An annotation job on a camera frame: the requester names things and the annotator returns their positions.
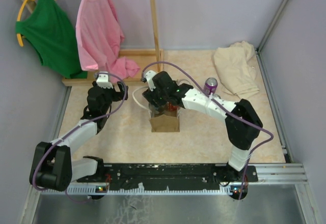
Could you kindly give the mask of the purple can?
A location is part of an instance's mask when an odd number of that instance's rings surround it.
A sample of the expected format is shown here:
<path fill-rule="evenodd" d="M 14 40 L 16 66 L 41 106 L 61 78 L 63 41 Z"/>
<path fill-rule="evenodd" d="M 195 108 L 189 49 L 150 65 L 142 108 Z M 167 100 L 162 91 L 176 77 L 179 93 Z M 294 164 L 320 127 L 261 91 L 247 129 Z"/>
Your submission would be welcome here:
<path fill-rule="evenodd" d="M 218 81 L 214 77 L 209 77 L 206 79 L 203 91 L 207 95 L 212 95 L 216 92 L 218 87 Z"/>

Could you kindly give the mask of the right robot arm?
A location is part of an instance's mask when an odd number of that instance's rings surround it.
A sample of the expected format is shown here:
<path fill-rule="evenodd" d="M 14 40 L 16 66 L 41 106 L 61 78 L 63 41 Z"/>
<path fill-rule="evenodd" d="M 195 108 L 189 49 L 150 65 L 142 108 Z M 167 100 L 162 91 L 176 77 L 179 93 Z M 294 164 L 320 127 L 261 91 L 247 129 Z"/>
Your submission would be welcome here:
<path fill-rule="evenodd" d="M 250 102 L 208 97 L 189 84 L 179 85 L 165 71 L 156 73 L 149 70 L 141 80 L 148 84 L 148 89 L 142 95 L 148 101 L 153 115 L 164 114 L 168 106 L 172 105 L 195 110 L 224 122 L 232 150 L 227 165 L 215 171 L 215 178 L 219 182 L 233 182 L 245 176 L 250 147 L 259 135 L 259 128 L 263 126 Z"/>

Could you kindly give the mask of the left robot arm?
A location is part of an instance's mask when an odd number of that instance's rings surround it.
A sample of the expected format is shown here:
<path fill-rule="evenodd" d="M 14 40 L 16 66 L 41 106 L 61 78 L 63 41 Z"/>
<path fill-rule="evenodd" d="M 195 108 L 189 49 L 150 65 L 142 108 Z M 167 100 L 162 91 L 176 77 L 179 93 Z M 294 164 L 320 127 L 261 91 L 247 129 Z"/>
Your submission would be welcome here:
<path fill-rule="evenodd" d="M 85 156 L 72 161 L 72 155 L 104 128 L 113 114 L 112 103 L 127 100 L 128 86 L 121 81 L 117 85 L 118 91 L 113 86 L 105 87 L 93 82 L 88 90 L 87 105 L 75 127 L 49 143 L 40 142 L 36 146 L 29 176 L 35 189 L 65 191 L 72 181 L 86 176 L 96 182 L 105 178 L 102 159 Z"/>

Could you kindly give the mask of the red coke can back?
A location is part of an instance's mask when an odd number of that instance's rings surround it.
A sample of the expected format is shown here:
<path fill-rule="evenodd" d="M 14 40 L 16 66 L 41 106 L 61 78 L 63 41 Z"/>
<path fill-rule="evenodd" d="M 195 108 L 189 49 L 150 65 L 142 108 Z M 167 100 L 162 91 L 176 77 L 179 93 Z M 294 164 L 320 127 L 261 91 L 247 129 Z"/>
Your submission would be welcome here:
<path fill-rule="evenodd" d="M 166 105 L 166 110 L 167 111 L 176 111 L 178 109 L 178 106 L 177 105 L 172 105 L 171 103 L 167 103 Z"/>

